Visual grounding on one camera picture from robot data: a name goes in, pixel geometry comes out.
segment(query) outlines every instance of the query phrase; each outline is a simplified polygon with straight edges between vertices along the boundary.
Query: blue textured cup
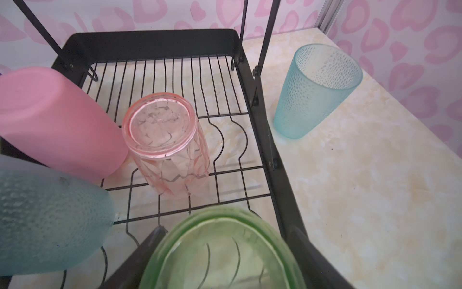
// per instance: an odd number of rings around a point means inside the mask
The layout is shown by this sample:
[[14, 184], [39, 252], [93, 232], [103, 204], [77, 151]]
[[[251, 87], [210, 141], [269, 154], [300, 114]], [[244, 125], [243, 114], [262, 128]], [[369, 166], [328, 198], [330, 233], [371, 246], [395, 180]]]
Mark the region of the blue textured cup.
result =
[[114, 215], [106, 190], [0, 155], [0, 276], [75, 266], [101, 247]]
[[325, 45], [300, 47], [292, 59], [274, 128], [298, 139], [315, 128], [361, 83], [359, 64], [342, 50]]

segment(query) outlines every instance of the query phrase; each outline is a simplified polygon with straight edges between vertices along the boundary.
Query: beige marble surface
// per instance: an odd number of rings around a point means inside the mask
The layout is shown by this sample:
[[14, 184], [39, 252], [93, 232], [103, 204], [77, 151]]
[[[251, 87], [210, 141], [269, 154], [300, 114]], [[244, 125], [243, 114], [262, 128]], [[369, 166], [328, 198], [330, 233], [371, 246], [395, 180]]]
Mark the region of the beige marble surface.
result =
[[[251, 68], [262, 39], [244, 41]], [[268, 122], [311, 242], [356, 288], [462, 288], [462, 160], [364, 72], [299, 140], [273, 128], [297, 48], [318, 29], [272, 36], [262, 72]]]

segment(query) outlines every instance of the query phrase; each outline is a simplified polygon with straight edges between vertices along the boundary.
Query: pink cup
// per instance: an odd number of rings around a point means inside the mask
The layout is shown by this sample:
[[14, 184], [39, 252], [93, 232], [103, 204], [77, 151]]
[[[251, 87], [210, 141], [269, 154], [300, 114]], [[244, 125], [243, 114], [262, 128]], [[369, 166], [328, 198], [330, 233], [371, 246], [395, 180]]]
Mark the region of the pink cup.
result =
[[112, 174], [128, 152], [103, 109], [50, 68], [0, 76], [0, 136], [37, 161], [91, 182]]

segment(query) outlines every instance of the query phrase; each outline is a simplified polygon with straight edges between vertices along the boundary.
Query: cup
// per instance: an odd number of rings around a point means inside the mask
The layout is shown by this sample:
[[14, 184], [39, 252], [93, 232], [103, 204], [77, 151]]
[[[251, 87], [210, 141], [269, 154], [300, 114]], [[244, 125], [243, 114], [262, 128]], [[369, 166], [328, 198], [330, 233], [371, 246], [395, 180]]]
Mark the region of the cup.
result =
[[315, 128], [361, 83], [359, 64], [325, 45], [300, 47], [292, 59], [274, 117], [274, 128], [298, 139]]
[[187, 198], [203, 189], [210, 158], [187, 100], [168, 92], [143, 97], [128, 109], [122, 134], [137, 167], [159, 195]]
[[120, 128], [56, 70], [31, 67], [2, 75], [0, 92], [0, 136], [33, 159], [90, 182], [125, 160]]
[[98, 250], [114, 222], [108, 192], [0, 155], [0, 276], [63, 271]]
[[195, 213], [162, 239], [139, 289], [306, 289], [281, 236], [257, 215], [216, 206]]

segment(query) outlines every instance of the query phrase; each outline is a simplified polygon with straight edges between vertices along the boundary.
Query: pink leopard print wallpaper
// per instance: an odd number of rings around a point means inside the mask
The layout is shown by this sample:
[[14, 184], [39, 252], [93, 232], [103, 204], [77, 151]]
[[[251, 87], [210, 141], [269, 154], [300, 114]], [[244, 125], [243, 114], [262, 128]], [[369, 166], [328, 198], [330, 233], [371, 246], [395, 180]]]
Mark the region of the pink leopard print wallpaper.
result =
[[[25, 0], [56, 42], [77, 32], [234, 28], [244, 0]], [[263, 36], [272, 0], [249, 0], [245, 38]], [[273, 33], [312, 28], [324, 0], [282, 0]], [[54, 51], [11, 0], [0, 1], [0, 73], [50, 67]]]
[[462, 158], [462, 0], [346, 0], [328, 36]]

